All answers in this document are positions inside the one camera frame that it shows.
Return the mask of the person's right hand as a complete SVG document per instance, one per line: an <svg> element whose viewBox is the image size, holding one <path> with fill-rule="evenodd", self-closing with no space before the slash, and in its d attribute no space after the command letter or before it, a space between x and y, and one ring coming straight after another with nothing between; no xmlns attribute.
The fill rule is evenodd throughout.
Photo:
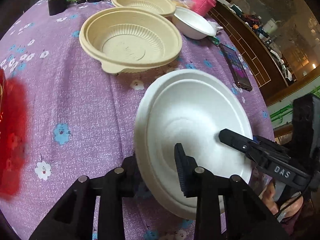
<svg viewBox="0 0 320 240"><path fill-rule="evenodd" d="M275 194L276 190L274 187L274 182L273 180L271 180L265 188L263 194L261 195L261 200L268 207L268 209L272 212L273 215L275 215L279 212L279 210L289 205L292 201L296 200L293 204L291 204L283 211L285 213L283 218L289 218L295 215L303 205L303 197L298 198L299 193L296 193L296 196L288 199L282 206L278 206L274 201Z"/></svg>

